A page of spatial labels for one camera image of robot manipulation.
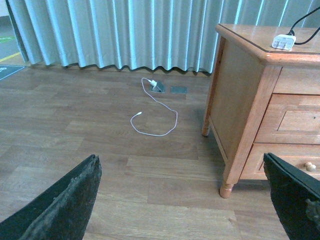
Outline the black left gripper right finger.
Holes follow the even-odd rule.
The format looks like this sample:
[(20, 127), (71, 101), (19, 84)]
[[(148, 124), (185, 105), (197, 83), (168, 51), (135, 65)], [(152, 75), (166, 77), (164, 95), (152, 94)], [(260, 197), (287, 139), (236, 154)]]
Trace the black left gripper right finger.
[(320, 238), (320, 181), (273, 153), (263, 156), (270, 198), (291, 240)]

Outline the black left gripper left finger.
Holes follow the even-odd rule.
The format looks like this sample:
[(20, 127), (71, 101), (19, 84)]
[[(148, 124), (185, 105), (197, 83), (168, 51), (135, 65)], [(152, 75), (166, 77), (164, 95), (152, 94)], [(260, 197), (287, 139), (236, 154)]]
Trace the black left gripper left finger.
[(81, 240), (102, 177), (90, 155), (25, 207), (0, 223), (2, 240)]

